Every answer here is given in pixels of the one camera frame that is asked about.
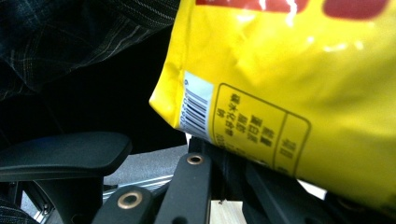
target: gray plaid fabric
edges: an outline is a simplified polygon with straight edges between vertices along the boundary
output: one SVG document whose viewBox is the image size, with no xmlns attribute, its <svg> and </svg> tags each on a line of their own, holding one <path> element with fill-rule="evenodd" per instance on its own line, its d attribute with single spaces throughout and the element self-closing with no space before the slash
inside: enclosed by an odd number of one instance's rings
<svg viewBox="0 0 396 224">
<path fill-rule="evenodd" d="M 172 25 L 178 0 L 0 0 L 0 100 Z"/>
<path fill-rule="evenodd" d="M 37 224 L 18 206 L 0 197 L 0 223 L 2 224 Z"/>
</svg>

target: barcode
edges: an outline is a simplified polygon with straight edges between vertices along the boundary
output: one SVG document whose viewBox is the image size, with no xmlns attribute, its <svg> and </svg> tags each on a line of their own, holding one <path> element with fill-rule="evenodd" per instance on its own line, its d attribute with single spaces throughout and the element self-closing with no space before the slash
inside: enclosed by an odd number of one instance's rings
<svg viewBox="0 0 396 224">
<path fill-rule="evenodd" d="M 184 89 L 180 127 L 186 133 L 210 141 L 207 121 L 213 85 L 186 72 Z"/>
</svg>

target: plaid shirt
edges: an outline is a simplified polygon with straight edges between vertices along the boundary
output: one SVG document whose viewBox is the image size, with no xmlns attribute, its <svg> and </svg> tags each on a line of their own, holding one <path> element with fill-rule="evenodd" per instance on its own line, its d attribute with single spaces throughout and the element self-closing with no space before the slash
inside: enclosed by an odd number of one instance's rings
<svg viewBox="0 0 396 224">
<path fill-rule="evenodd" d="M 0 0 L 0 101 L 172 25 L 178 0 Z"/>
</svg>

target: yellow package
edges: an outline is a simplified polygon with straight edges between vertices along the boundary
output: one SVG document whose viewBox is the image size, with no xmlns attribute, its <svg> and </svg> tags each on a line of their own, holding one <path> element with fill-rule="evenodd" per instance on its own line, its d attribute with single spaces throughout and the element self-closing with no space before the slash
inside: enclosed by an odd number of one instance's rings
<svg viewBox="0 0 396 224">
<path fill-rule="evenodd" d="M 151 106 L 396 216 L 396 2 L 182 0 Z"/>
</svg>

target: black armrest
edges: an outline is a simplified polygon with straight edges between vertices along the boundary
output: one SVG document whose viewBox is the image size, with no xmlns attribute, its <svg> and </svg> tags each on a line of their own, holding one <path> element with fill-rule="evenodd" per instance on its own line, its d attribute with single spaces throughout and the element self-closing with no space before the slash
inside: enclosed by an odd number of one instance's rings
<svg viewBox="0 0 396 224">
<path fill-rule="evenodd" d="M 0 182 L 110 175 L 132 149 L 120 133 L 72 133 L 0 151 Z"/>
</svg>

